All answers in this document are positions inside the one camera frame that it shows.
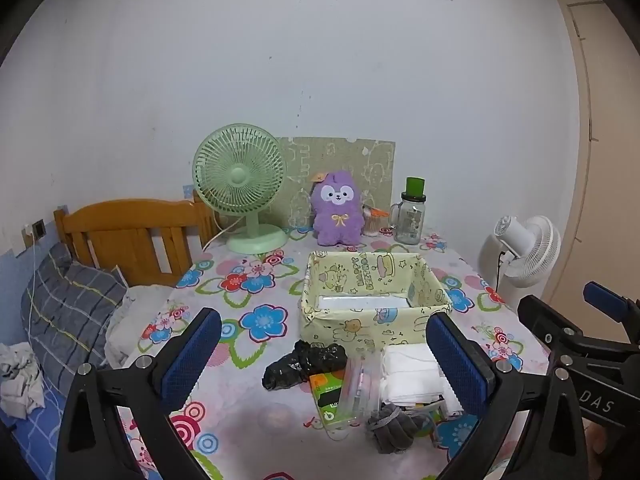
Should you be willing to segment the green desk fan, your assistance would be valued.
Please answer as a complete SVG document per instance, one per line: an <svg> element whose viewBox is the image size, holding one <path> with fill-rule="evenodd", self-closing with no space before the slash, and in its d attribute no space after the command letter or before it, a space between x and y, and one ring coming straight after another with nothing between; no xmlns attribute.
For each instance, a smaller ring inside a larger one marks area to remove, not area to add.
<svg viewBox="0 0 640 480"><path fill-rule="evenodd" d="M286 243L278 226L259 220L278 195L285 176L279 141L253 125L223 126L200 144L192 162L194 191L217 214L242 224L227 240L232 252L258 255Z"/></svg>

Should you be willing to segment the purple plush toy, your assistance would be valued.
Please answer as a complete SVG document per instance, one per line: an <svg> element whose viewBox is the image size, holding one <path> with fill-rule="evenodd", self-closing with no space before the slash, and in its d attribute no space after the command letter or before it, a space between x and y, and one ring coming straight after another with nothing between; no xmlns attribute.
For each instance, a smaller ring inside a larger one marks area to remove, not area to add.
<svg viewBox="0 0 640 480"><path fill-rule="evenodd" d="M312 228L320 246L360 243L364 218L360 191L347 170L317 174L312 179Z"/></svg>

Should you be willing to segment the green tissue pack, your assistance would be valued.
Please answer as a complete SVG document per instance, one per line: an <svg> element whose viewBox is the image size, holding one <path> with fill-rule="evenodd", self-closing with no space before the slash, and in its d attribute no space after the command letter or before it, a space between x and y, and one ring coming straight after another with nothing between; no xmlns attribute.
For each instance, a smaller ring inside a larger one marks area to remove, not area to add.
<svg viewBox="0 0 640 480"><path fill-rule="evenodd" d="M348 426L347 419L338 414L344 374L344 370L338 370L309 377L310 391L316 404L318 419L326 431L340 431Z"/></svg>

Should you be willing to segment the cotton swab container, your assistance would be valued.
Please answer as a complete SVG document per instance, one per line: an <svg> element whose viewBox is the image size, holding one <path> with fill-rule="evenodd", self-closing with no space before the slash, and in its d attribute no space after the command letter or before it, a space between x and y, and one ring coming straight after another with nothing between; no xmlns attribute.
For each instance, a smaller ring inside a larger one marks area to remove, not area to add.
<svg viewBox="0 0 640 480"><path fill-rule="evenodd" d="M362 234L368 237L377 236L380 229L388 225L388 218L390 218L390 214L387 211L370 205L362 206L362 214L364 219Z"/></svg>

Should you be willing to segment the grey plaid pillow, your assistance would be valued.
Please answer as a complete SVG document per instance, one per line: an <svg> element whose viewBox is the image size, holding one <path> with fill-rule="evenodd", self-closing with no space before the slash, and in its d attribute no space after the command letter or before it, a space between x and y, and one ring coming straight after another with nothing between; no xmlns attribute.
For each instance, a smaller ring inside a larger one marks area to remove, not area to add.
<svg viewBox="0 0 640 480"><path fill-rule="evenodd" d="M32 274L21 319L44 378L60 396L68 396L81 364L107 363L106 330L126 291L117 266L85 266L63 243L52 246Z"/></svg>

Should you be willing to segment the crumpled white cloth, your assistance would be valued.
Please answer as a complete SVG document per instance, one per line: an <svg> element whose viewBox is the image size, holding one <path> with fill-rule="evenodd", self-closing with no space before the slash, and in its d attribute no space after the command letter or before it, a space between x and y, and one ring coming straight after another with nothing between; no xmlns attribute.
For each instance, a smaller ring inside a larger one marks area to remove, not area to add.
<svg viewBox="0 0 640 480"><path fill-rule="evenodd" d="M39 363L26 341L0 344L1 409L7 415L26 419L44 407L43 380Z"/></svg>

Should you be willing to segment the beige door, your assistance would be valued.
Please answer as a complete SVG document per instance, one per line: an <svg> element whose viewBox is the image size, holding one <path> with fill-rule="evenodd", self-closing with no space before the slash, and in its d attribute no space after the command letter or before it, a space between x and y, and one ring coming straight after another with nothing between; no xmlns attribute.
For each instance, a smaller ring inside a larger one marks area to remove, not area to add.
<svg viewBox="0 0 640 480"><path fill-rule="evenodd" d="M575 189L560 258L542 298L587 335L624 341L623 326L587 304L595 281L639 296L639 53L602 0L559 0L579 99Z"/></svg>

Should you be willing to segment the white standing fan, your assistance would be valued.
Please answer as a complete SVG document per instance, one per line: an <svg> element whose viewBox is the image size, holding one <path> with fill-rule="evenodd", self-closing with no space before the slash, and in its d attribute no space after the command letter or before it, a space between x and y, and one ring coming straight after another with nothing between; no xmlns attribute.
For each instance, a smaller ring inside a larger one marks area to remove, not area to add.
<svg viewBox="0 0 640 480"><path fill-rule="evenodd" d="M546 216L498 219L478 256L480 275L511 310L526 295L539 295L561 251L559 230Z"/></svg>

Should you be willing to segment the glass jar green lid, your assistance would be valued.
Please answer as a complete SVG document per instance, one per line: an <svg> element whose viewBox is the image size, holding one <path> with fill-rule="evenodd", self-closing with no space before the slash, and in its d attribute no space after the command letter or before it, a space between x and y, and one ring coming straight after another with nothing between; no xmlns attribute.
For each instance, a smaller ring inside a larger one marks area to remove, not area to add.
<svg viewBox="0 0 640 480"><path fill-rule="evenodd" d="M408 177L400 202L390 208L390 228L399 244L420 243L427 201L424 188L422 178Z"/></svg>

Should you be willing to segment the clear zip bag pack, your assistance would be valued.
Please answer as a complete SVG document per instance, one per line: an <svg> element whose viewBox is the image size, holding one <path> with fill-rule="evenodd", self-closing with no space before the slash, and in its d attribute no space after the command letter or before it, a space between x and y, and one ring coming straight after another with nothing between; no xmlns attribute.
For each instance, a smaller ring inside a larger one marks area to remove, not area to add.
<svg viewBox="0 0 640 480"><path fill-rule="evenodd" d="M368 351L347 360L336 409L336 426L346 430L365 424L380 409L382 353Z"/></svg>

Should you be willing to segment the wooden bed headboard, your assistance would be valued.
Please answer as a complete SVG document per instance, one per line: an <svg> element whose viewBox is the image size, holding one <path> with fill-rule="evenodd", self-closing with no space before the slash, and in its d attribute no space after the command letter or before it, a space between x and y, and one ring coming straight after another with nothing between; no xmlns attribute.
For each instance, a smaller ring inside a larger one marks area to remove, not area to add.
<svg viewBox="0 0 640 480"><path fill-rule="evenodd" d="M217 215L199 198L107 200L69 214L55 209L58 237L85 266L122 271L134 285L174 286L193 264L188 233L202 244L220 232Z"/></svg>

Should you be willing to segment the white face mask pack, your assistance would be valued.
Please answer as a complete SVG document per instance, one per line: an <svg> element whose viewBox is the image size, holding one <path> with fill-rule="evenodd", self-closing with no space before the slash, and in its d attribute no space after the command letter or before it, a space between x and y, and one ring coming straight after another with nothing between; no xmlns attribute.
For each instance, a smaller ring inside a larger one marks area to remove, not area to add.
<svg viewBox="0 0 640 480"><path fill-rule="evenodd" d="M405 408L443 400L447 414L463 412L427 344L398 344L383 350L381 400Z"/></svg>

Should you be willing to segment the black plastic bag roll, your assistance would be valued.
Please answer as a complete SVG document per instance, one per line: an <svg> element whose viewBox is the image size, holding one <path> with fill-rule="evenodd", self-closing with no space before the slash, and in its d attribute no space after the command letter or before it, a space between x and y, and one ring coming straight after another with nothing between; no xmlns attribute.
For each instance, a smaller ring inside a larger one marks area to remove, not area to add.
<svg viewBox="0 0 640 480"><path fill-rule="evenodd" d="M311 376L344 370L346 364L347 353L340 344L314 347L299 340L290 353L266 367L262 386L267 391L292 388Z"/></svg>

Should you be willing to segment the yellow cartoon fabric box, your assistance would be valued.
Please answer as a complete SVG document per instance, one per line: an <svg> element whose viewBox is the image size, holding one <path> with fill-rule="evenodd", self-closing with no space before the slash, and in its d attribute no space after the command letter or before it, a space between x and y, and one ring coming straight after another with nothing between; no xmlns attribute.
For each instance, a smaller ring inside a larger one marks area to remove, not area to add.
<svg viewBox="0 0 640 480"><path fill-rule="evenodd" d="M312 252L299 311L300 338L353 354L420 344L452 301L417 252Z"/></svg>

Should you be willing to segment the grey drawstring pouch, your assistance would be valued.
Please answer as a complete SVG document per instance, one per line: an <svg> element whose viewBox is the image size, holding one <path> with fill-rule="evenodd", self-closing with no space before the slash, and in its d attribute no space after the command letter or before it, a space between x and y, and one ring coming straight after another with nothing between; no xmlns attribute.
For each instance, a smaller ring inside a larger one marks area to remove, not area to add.
<svg viewBox="0 0 640 480"><path fill-rule="evenodd" d="M395 404L382 404L366 423L366 430L381 454L395 454L411 448L426 417L407 412Z"/></svg>

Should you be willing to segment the cartoon cardboard panel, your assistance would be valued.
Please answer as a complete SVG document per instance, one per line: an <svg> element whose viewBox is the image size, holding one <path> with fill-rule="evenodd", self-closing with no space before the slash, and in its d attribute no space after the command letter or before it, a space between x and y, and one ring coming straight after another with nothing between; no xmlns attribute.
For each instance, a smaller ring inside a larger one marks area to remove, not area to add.
<svg viewBox="0 0 640 480"><path fill-rule="evenodd" d="M309 228L312 178L347 170L361 192L361 201L386 209L392 202L395 143L345 138L281 138L285 177L277 197L259 214L281 228Z"/></svg>

